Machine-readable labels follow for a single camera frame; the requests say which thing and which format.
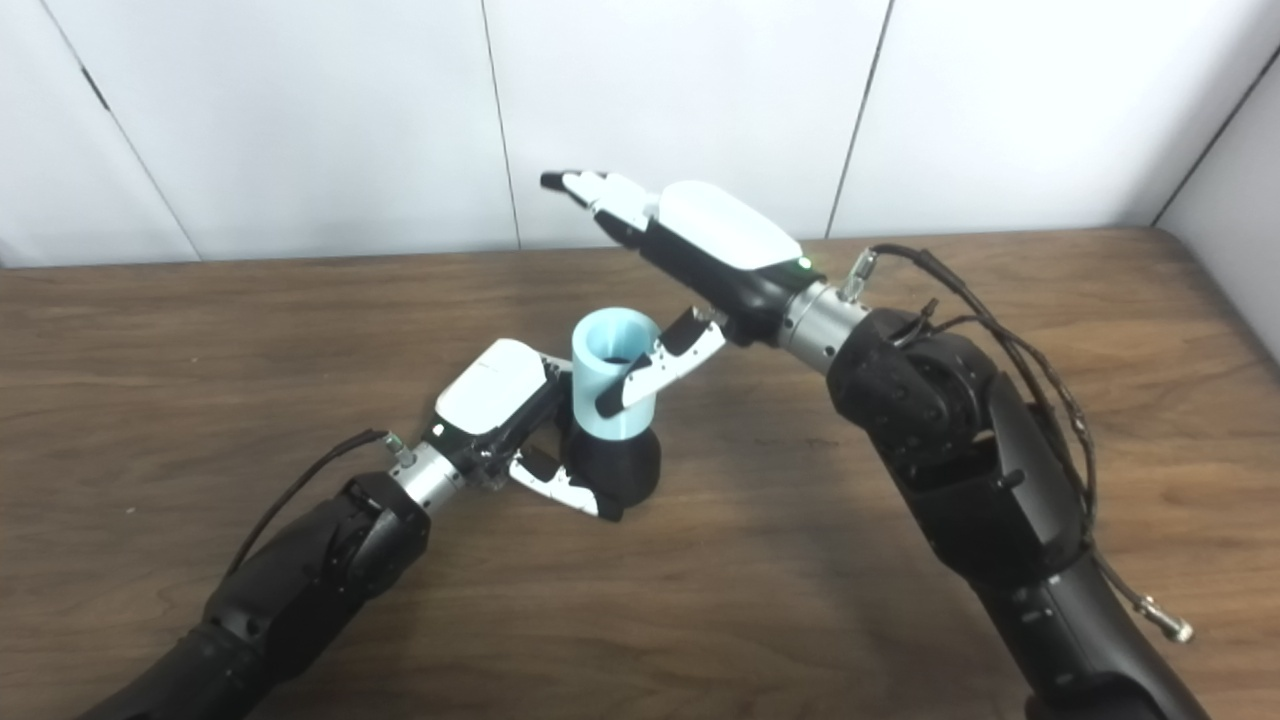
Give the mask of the black and white right hand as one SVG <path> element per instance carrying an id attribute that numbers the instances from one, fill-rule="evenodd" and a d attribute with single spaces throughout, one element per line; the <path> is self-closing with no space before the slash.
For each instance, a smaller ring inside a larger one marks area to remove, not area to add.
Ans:
<path id="1" fill-rule="evenodd" d="M 657 396 L 726 345 L 782 348 L 797 325 L 795 302 L 824 281 L 795 238 L 714 184 L 680 181 L 653 193 L 595 170 L 548 170 L 540 184 L 572 199 L 617 245 L 705 302 L 664 328 L 599 393 L 603 418 Z"/>

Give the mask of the black and white left hand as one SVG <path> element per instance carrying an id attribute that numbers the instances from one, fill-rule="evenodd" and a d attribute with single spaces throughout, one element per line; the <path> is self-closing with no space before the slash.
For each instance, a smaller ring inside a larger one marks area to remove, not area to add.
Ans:
<path id="1" fill-rule="evenodd" d="M 436 398 L 413 462 L 398 471 L 401 487 L 435 515 L 465 487 L 512 480 L 575 511 L 620 521 L 617 501 L 530 443 L 543 427 L 566 427 L 571 379 L 568 361 L 517 340 L 494 341 Z"/>

